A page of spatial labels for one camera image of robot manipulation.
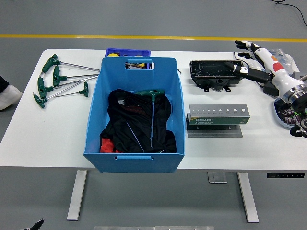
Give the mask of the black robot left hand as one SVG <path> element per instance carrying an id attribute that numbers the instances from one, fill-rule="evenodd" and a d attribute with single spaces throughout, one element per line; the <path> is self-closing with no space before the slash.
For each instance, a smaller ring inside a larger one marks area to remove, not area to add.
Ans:
<path id="1" fill-rule="evenodd" d="M 23 230 L 38 230 L 41 228 L 41 226 L 43 225 L 43 223 L 45 222 L 44 218 L 41 218 L 39 221 L 37 221 L 33 226 L 28 227 L 28 228 L 24 228 Z"/>

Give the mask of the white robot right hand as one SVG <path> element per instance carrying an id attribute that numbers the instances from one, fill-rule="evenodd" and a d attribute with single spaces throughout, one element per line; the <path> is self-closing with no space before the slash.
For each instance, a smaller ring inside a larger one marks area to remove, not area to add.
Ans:
<path id="1" fill-rule="evenodd" d="M 301 81 L 290 77 L 283 65 L 267 49 L 250 41 L 235 41 L 237 48 L 247 50 L 242 55 L 246 59 L 258 61 L 265 70 L 273 74 L 272 83 L 279 90 L 279 96 L 289 101 L 295 94 L 307 93 L 307 86 Z"/>

